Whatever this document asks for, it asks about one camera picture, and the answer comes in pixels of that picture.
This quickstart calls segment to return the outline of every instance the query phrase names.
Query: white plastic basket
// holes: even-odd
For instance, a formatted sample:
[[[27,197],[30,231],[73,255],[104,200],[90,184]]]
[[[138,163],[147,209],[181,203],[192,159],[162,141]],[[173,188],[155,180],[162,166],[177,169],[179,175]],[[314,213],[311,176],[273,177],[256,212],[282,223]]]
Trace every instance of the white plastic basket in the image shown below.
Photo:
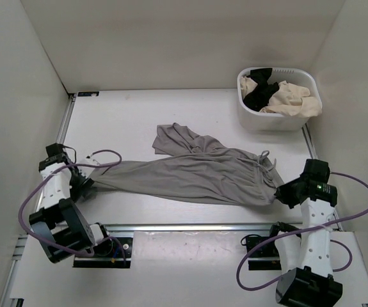
[[[285,116],[276,113],[260,113],[253,111],[245,106],[242,101],[240,79],[242,76],[249,75],[253,69],[264,67],[251,67],[241,71],[237,77],[237,94],[239,97],[238,115],[242,127],[246,130],[299,130],[308,121],[308,118],[298,118],[293,116]],[[272,76],[268,83],[282,82],[286,80],[288,83],[304,86],[310,90],[310,95],[316,97],[322,107],[322,102],[317,90],[316,82],[307,72],[295,68],[279,68],[273,67]]]

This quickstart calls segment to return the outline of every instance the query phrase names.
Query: gray wall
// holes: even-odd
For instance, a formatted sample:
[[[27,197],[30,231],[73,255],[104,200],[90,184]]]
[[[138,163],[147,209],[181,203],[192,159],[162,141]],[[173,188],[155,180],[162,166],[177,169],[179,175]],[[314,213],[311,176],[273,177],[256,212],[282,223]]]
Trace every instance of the gray wall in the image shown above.
[[[22,0],[69,92],[235,88],[308,69],[344,0]]]
[[[39,180],[67,95],[19,0],[0,0],[0,294],[19,233],[17,210]]]
[[[368,182],[368,1],[346,1],[311,71],[324,105],[310,125],[318,155],[332,169]],[[335,182],[342,216],[368,206],[366,189]],[[355,230],[368,270],[368,216],[345,227]]]

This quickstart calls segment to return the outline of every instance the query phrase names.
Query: purple cable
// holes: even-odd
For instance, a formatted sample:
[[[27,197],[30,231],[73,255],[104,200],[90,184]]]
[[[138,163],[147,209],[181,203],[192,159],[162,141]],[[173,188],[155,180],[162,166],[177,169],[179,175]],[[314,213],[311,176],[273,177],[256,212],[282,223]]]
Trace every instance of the purple cable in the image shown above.
[[[101,164],[101,165],[91,165],[91,164],[83,164],[83,163],[71,163],[71,164],[66,164],[56,170],[54,170],[49,176],[47,176],[37,187],[36,189],[34,189],[29,196],[23,201],[22,205],[20,206],[19,209],[19,214],[18,214],[18,218],[19,218],[19,224],[21,225],[21,227],[33,238],[39,240],[40,242],[46,243],[49,246],[52,246],[54,248],[57,249],[61,249],[63,251],[66,251],[67,253],[73,254],[75,256],[78,257],[93,257],[94,256],[94,252],[92,253],[88,253],[88,252],[82,252],[82,251],[76,251],[74,249],[68,248],[66,246],[62,246],[59,245],[55,242],[49,241],[45,238],[43,238],[41,235],[38,235],[37,233],[33,232],[24,222],[24,218],[23,218],[23,212],[24,212],[24,208],[26,208],[26,205],[29,203],[30,199],[32,199],[32,197],[34,197],[34,195],[57,173],[59,173],[60,171],[62,171],[63,169],[67,169],[67,168],[73,168],[73,167],[78,167],[78,166],[83,166],[86,168],[112,168],[113,166],[119,165],[122,161],[122,157],[118,152],[115,152],[113,150],[110,149],[105,149],[105,150],[99,150],[97,152],[92,153],[92,156],[100,153],[100,152],[112,152],[114,154],[116,154],[120,160],[118,160],[117,162],[113,162],[113,163],[106,163],[106,164]],[[106,237],[103,240],[99,241],[98,244],[104,242],[105,240],[114,240],[117,245],[120,247],[121,249],[121,253],[122,256],[124,258],[124,264],[125,264],[125,253],[124,253],[124,249],[122,248],[122,245],[120,243],[120,241],[117,238],[114,237]]]
[[[368,184],[366,184],[363,180],[357,178],[357,177],[354,177],[354,176],[351,176],[351,175],[347,175],[347,174],[343,174],[343,173],[336,173],[336,172],[331,172],[331,174],[333,175],[338,175],[338,176],[342,176],[342,177],[347,177],[347,178],[350,178],[350,179],[353,179],[354,181],[357,181],[359,182],[360,184],[364,185],[367,189],[368,189]],[[341,223],[341,222],[346,222],[346,221],[350,221],[352,219],[356,219],[360,216],[364,216],[368,213],[368,208],[365,209],[364,211],[361,211],[360,213],[357,213],[357,214],[354,214],[352,216],[348,216],[348,217],[343,217],[341,219],[336,219],[334,221],[330,221],[330,222],[327,222],[325,224],[323,224],[322,226],[315,226],[315,227],[310,227],[310,228],[306,228],[306,229],[299,229],[299,230],[295,230],[293,232],[287,232],[287,233],[283,233],[281,235],[277,235],[276,237],[272,237],[272,238],[269,238],[268,240],[265,240],[265,241],[262,241],[261,243],[257,244],[254,248],[252,248],[241,260],[241,262],[239,263],[239,265],[237,266],[237,269],[236,269],[236,281],[237,281],[237,284],[243,289],[243,290],[246,290],[246,291],[258,291],[258,290],[261,290],[263,288],[266,288],[270,285],[272,285],[273,283],[275,283],[276,281],[279,280],[280,276],[279,277],[276,277],[275,279],[272,279],[271,281],[265,283],[264,285],[261,285],[261,286],[258,286],[258,287],[246,287],[242,284],[241,282],[241,278],[240,278],[240,273],[241,273],[241,269],[242,269],[242,266],[243,264],[245,263],[245,261],[254,253],[256,252],[258,249],[260,249],[261,247],[265,246],[266,244],[269,244],[270,242],[273,242],[275,240],[278,240],[278,239],[281,239],[281,238],[285,238],[285,237],[288,237],[290,235],[297,235],[297,234],[301,234],[301,233],[305,233],[305,232],[313,232],[315,230],[320,230],[322,229],[324,226],[330,226],[330,225],[333,225],[333,224],[337,224],[337,223]],[[349,248],[347,246],[345,246],[343,243],[341,242],[338,242],[338,241],[335,241],[333,240],[334,243],[337,243],[341,246],[343,246],[348,252],[349,252],[349,262],[342,268],[340,269],[337,269],[338,271],[336,272],[340,272],[340,271],[343,271],[345,269],[347,269],[352,260],[353,260],[353,254],[350,252]]]

